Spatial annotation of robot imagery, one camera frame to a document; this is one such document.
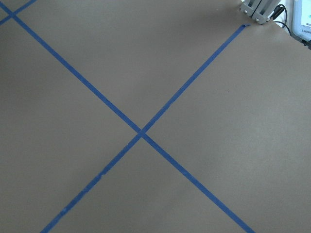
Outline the aluminium frame post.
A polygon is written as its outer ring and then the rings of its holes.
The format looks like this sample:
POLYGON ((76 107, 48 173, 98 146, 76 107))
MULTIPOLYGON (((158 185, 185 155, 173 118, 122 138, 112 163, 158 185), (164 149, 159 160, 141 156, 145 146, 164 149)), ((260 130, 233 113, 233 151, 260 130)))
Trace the aluminium frame post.
POLYGON ((279 3, 280 0, 242 0, 240 11, 262 25, 272 18, 279 3))

